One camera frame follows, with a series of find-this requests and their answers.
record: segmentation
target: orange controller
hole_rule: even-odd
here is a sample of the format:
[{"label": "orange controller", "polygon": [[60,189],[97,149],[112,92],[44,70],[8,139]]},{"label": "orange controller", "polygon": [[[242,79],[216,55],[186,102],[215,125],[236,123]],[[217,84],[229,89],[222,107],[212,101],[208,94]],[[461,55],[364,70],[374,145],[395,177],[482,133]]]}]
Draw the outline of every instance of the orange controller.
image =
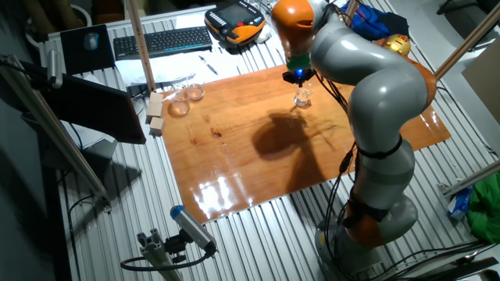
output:
[{"label": "orange controller", "polygon": [[239,1],[208,10],[205,13],[205,24],[215,39],[243,45],[259,35],[266,20],[258,9]]}]

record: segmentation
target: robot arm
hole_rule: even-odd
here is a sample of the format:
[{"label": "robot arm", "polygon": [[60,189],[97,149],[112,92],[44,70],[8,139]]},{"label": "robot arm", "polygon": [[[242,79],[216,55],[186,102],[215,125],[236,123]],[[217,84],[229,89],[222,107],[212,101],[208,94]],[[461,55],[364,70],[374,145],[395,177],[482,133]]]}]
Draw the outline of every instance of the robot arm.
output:
[{"label": "robot arm", "polygon": [[371,249],[399,238],[417,220],[415,205],[402,194],[413,177],[413,149],[399,131],[434,99],[435,79],[420,64],[355,34],[337,13],[325,13],[327,7],[281,0],[273,20],[289,72],[299,60],[328,80],[355,86],[348,117],[359,155],[340,251]]}]

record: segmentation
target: wooden table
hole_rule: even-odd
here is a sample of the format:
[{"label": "wooden table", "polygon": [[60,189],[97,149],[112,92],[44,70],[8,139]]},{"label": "wooden table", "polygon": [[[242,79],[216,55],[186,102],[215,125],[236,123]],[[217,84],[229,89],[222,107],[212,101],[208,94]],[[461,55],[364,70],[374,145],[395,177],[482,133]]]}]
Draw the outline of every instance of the wooden table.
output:
[{"label": "wooden table", "polygon": [[[184,206],[199,222],[337,177],[354,141],[347,116],[316,78],[311,105],[297,108],[295,86],[281,78],[285,70],[206,84],[187,116],[165,110],[166,150]],[[348,100],[353,87],[337,86]],[[418,150],[450,134],[429,107],[402,136]]]}]

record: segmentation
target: glass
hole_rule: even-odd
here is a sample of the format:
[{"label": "glass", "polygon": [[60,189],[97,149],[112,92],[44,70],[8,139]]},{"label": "glass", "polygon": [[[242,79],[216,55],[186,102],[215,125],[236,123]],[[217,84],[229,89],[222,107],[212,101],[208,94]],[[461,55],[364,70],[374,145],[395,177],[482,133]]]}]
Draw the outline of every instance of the glass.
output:
[{"label": "glass", "polygon": [[297,86],[297,92],[295,93],[294,103],[297,106],[305,106],[309,103],[309,98],[313,94],[313,89],[311,83],[305,83],[302,87]]},{"label": "glass", "polygon": [[186,90],[186,88],[176,89],[163,99],[163,102],[170,103],[168,112],[171,116],[185,116],[191,109]]},{"label": "glass", "polygon": [[203,95],[205,95],[205,82],[189,85],[186,89],[186,92],[187,96],[193,101],[202,99]]}]

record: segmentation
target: pen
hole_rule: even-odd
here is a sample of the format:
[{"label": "pen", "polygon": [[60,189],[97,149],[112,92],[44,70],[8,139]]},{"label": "pen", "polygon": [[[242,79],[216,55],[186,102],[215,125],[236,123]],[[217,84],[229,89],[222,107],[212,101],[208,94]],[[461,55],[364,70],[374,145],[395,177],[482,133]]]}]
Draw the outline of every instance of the pen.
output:
[{"label": "pen", "polygon": [[206,66],[208,66],[208,67],[210,68],[210,70],[212,70],[212,72],[213,72],[213,73],[215,73],[216,75],[219,75],[219,74],[217,73],[217,71],[216,71],[216,70],[215,70],[215,69],[214,69],[214,68],[213,68],[210,64],[206,63],[205,58],[203,58],[203,57],[202,57],[202,56],[200,56],[200,55],[199,55],[198,57],[200,57],[200,59],[202,60],[202,62],[203,62],[203,63],[205,63],[205,65],[206,65]]}]

